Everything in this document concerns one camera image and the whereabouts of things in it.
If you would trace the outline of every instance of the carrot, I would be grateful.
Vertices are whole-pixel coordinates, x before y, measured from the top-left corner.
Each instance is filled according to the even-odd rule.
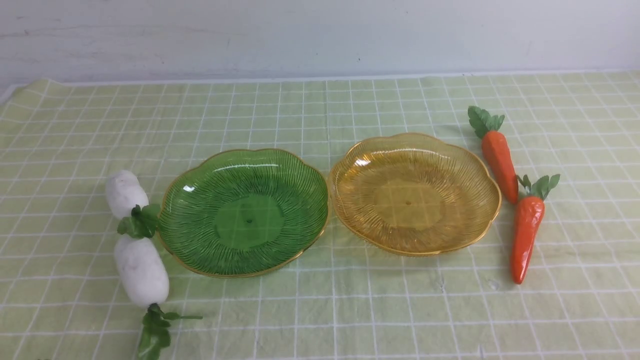
[[[549,178],[545,175],[531,184],[529,177],[518,176],[527,194],[518,202],[515,213],[515,237],[511,253],[511,276],[516,284],[522,284],[533,252],[538,228],[545,216],[545,199],[549,191],[560,181],[560,174]]]
[[[518,180],[511,162],[511,151],[507,139],[498,130],[504,121],[504,115],[491,116],[488,111],[469,106],[467,110],[469,124],[482,139],[482,153],[493,171],[493,176],[502,194],[512,204],[518,202]]]

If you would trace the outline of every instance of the radish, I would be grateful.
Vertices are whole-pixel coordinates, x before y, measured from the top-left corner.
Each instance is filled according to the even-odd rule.
[[[120,282],[131,302],[147,309],[142,318],[138,359],[157,360],[162,349],[171,345],[169,320],[202,317],[160,309],[169,295],[169,276],[150,239],[156,233],[160,206],[149,205],[138,178],[126,170],[107,180],[105,193],[113,216],[120,220],[118,233],[122,236],[113,251]]]
[[[146,309],[166,300],[169,276],[150,239],[135,240],[122,235],[116,243],[114,257],[122,287],[131,302]]]
[[[107,179],[107,203],[118,220],[131,216],[131,209],[149,205],[149,198],[138,178],[128,170],[120,170]]]

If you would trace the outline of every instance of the white radish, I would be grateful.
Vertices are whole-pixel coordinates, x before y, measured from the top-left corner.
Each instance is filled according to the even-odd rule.
[[[128,170],[120,170],[107,179],[105,189],[109,208],[118,220],[131,216],[136,205],[149,205],[149,198],[138,178]]]
[[[135,240],[122,235],[116,243],[114,258],[120,281],[131,302],[146,309],[166,300],[169,276],[151,240]]]

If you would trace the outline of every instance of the white wall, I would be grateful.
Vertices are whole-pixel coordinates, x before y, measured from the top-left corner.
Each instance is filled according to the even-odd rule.
[[[5,0],[0,85],[640,67],[638,0]]]

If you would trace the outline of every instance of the yellow plate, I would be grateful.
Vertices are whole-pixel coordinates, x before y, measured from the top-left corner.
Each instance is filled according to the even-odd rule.
[[[405,133],[354,145],[331,170],[333,207],[363,239],[396,254],[428,256],[480,240],[502,195],[473,153]]]

